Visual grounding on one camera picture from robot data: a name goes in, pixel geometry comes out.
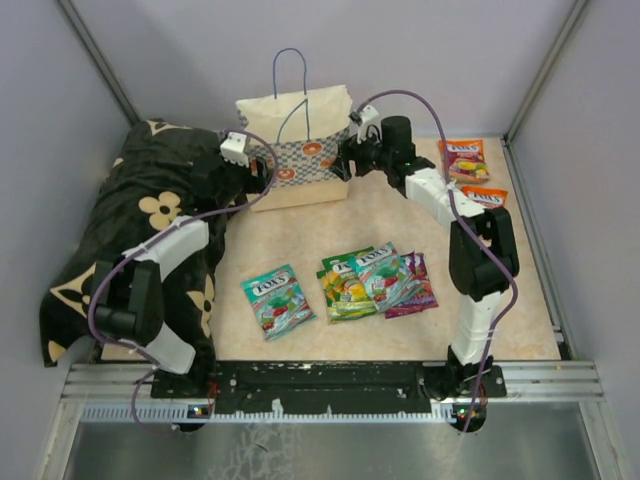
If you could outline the checkered paper bag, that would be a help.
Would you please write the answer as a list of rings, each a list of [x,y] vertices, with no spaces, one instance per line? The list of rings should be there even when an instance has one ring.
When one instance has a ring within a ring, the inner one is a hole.
[[[348,115],[352,98],[344,85],[242,99],[236,102],[241,125],[271,148],[253,140],[249,158],[265,160],[275,168],[276,182],[252,209],[268,211],[341,201],[348,185],[329,167],[338,147],[349,137]]]

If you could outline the purple candy bag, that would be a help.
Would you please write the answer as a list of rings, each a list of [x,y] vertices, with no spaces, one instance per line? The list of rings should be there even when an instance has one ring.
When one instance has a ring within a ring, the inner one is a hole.
[[[402,258],[409,266],[411,272],[420,282],[421,290],[406,300],[384,313],[386,319],[392,319],[421,312],[439,306],[436,299],[422,252],[404,254]]]

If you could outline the teal candy bag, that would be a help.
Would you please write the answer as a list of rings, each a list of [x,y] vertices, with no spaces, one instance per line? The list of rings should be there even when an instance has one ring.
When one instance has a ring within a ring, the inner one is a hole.
[[[248,279],[242,288],[266,341],[316,318],[290,264]]]
[[[352,256],[348,264],[380,313],[409,300],[421,290],[420,281],[392,242]]]

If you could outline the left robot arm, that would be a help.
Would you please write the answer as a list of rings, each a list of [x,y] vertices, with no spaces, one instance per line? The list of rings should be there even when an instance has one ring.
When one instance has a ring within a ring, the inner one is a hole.
[[[88,308],[91,334],[101,343],[140,354],[155,369],[173,373],[172,383],[184,395],[201,394],[208,373],[194,364],[196,349],[181,339],[165,320],[163,282],[193,254],[210,243],[208,221],[246,209],[262,199],[275,183],[275,168],[259,157],[250,161],[225,150],[194,163],[194,198],[203,206],[194,215],[179,215],[169,226],[139,245],[125,250],[118,261],[99,261]],[[252,200],[231,206],[220,195],[237,187]]]

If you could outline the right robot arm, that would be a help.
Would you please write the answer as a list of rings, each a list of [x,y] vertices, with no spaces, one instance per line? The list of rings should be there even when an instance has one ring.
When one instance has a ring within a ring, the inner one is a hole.
[[[478,394],[490,371],[491,343],[509,310],[506,292],[518,292],[520,264],[509,212],[488,209],[455,186],[447,170],[417,154],[405,116],[381,118],[371,106],[349,116],[355,135],[338,149],[331,171],[341,180],[381,171],[389,185],[423,207],[449,234],[449,275],[460,294],[456,334],[443,367],[429,370],[424,386],[438,400]]]

